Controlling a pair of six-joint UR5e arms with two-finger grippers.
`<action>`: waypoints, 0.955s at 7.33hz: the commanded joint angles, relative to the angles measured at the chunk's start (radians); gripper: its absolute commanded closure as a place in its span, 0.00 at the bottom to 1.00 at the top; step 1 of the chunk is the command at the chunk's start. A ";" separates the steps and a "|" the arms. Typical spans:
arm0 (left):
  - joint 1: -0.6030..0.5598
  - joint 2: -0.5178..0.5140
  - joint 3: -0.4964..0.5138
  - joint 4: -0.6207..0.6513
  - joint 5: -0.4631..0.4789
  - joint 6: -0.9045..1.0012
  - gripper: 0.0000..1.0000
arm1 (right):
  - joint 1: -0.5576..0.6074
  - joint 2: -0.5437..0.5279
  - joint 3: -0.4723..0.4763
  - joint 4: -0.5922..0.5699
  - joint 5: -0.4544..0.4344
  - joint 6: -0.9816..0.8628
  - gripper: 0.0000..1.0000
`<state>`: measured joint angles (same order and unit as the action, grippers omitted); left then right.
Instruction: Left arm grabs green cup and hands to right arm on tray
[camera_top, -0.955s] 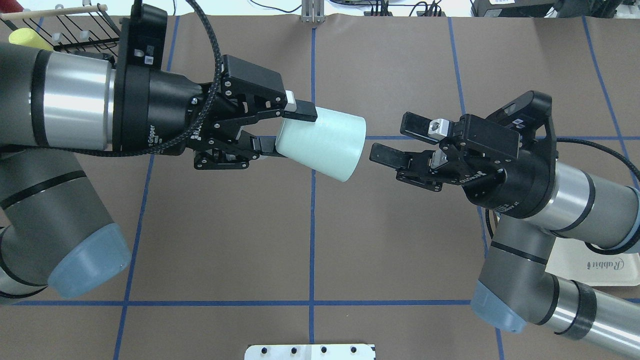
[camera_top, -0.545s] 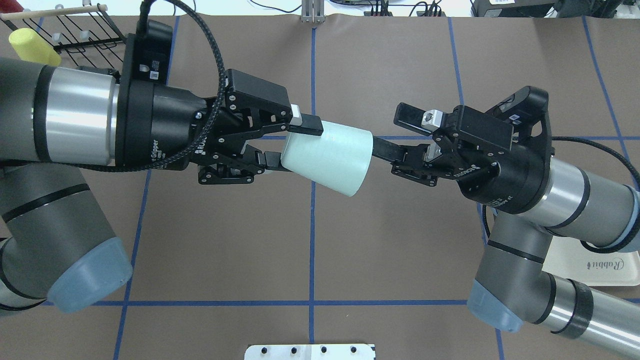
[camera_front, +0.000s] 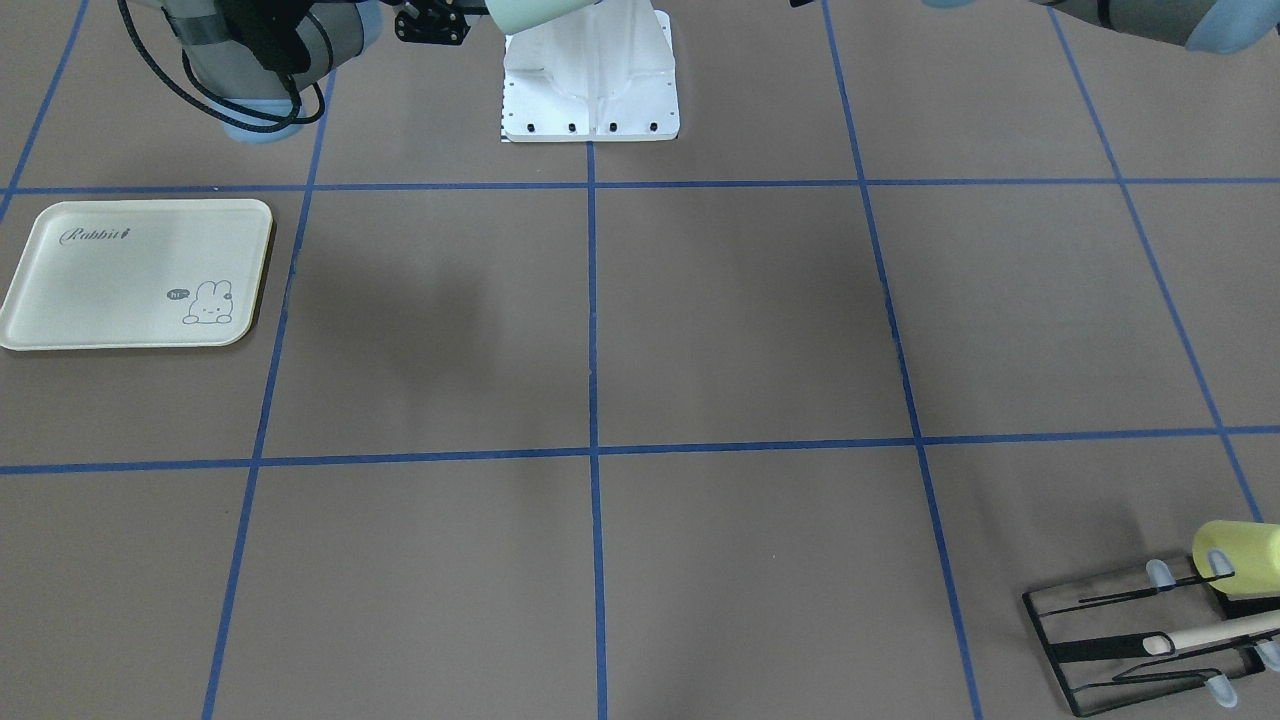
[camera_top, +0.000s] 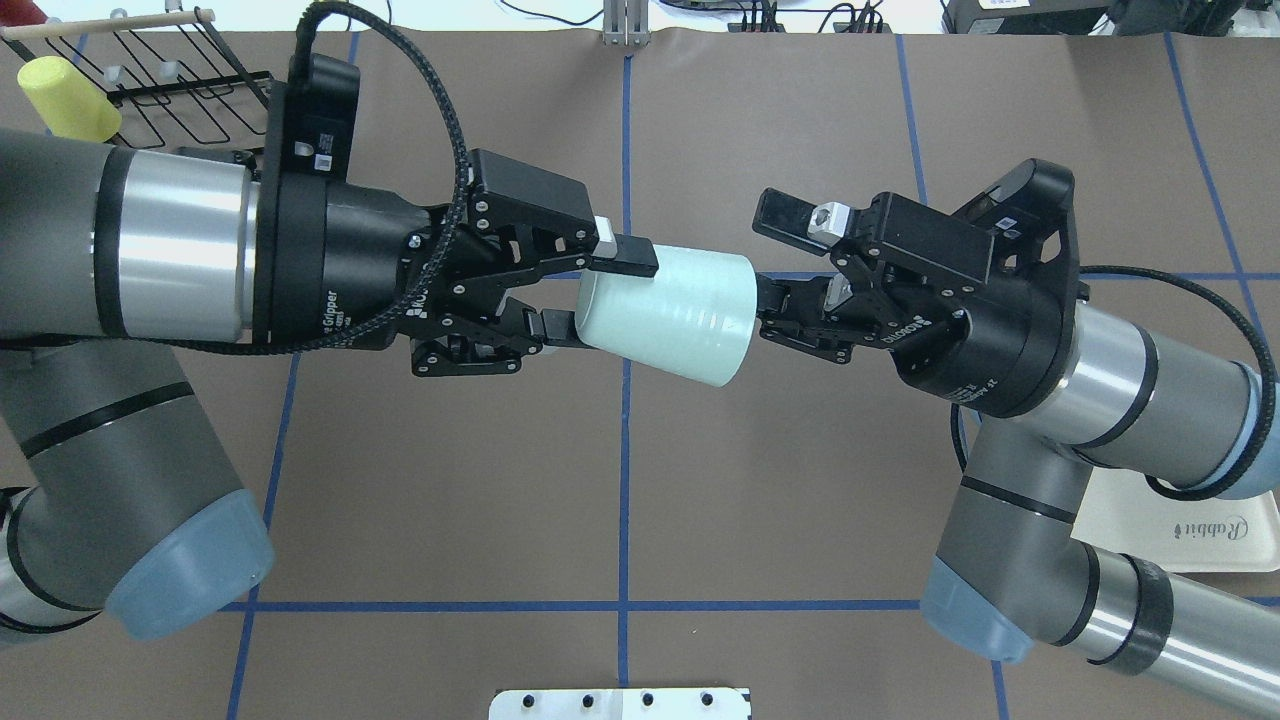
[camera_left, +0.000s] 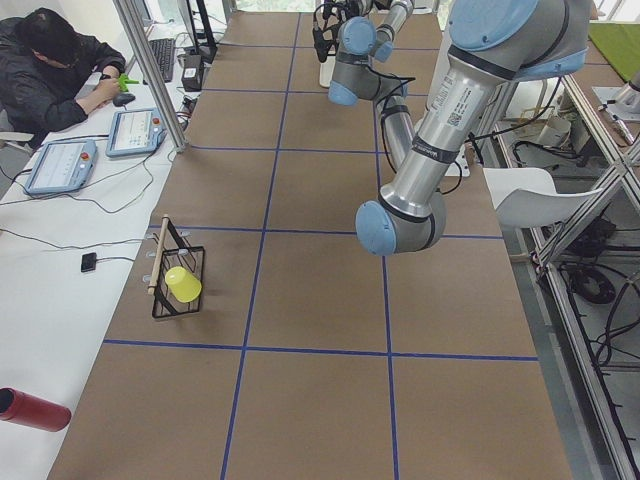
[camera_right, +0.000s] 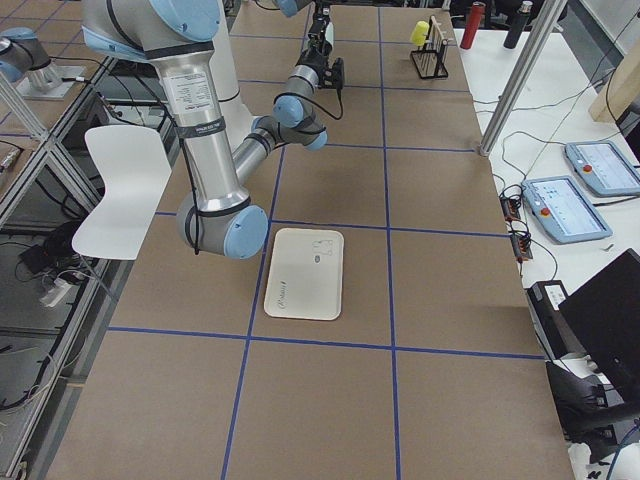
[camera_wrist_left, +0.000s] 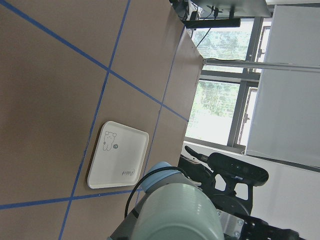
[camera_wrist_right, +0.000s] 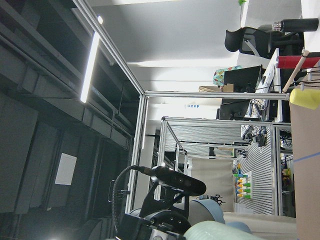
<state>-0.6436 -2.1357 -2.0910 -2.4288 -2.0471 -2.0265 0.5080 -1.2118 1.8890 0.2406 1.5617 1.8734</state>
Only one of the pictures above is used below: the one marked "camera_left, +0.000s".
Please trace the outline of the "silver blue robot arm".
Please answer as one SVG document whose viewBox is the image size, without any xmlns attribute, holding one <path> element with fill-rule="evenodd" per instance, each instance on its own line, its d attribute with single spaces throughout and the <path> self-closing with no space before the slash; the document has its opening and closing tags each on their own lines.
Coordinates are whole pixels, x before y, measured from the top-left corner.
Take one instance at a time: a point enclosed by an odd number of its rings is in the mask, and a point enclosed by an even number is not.
<svg viewBox="0 0 640 480">
<path fill-rule="evenodd" d="M 346 18 L 337 31 L 337 51 L 329 100 L 352 106 L 372 102 L 378 112 L 383 151 L 393 171 L 398 171 L 415 134 L 406 105 L 411 77 L 381 73 L 374 61 L 386 62 L 394 41 L 414 11 L 413 1 L 344 1 Z"/>
<path fill-rule="evenodd" d="M 356 213 L 370 253 L 389 256 L 434 245 L 446 225 L 439 190 L 449 165 L 506 82 L 573 73 L 586 58 L 588 1 L 457 1 L 450 10 L 449 70 L 393 180 Z"/>
</svg>

